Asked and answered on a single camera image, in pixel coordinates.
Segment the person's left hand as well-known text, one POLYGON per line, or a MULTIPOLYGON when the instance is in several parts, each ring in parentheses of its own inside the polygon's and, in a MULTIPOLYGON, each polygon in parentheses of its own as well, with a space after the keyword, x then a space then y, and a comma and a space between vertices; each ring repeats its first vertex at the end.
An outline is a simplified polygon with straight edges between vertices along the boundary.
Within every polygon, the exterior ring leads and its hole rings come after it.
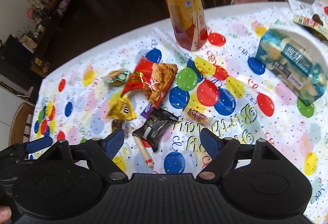
POLYGON ((0 207, 0 224, 3 224, 11 219, 12 211, 7 206, 0 207))

